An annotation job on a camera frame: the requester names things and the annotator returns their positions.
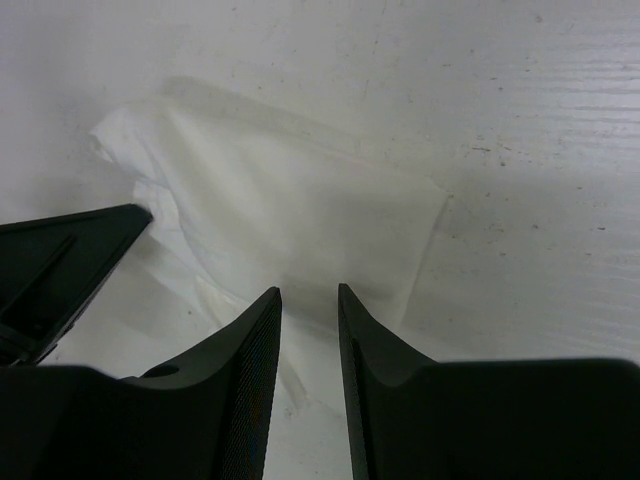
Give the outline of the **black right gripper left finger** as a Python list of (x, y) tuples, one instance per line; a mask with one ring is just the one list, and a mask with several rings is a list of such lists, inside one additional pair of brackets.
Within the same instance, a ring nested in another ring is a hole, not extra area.
[(259, 479), (278, 368), (282, 299), (139, 377), (88, 367), (1, 372), (5, 479)]

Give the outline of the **white tank top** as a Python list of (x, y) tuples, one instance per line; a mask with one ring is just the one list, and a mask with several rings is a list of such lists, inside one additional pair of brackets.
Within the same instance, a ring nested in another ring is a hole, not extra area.
[(151, 211), (165, 270), (192, 274), (219, 323), (279, 288), (285, 391), (342, 410), (338, 288), (398, 325), (446, 193), (341, 129), (188, 77), (116, 107), (90, 138)]

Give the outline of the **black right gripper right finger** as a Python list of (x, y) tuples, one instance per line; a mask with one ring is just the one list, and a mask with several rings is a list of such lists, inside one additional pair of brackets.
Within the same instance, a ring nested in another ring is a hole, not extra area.
[(346, 284), (338, 327), (357, 479), (635, 479), (639, 368), (619, 359), (441, 363)]

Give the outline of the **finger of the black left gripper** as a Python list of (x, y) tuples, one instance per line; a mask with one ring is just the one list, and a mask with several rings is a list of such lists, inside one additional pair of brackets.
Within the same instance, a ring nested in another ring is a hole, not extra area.
[(152, 223), (124, 204), (1, 226), (1, 365), (36, 365)]

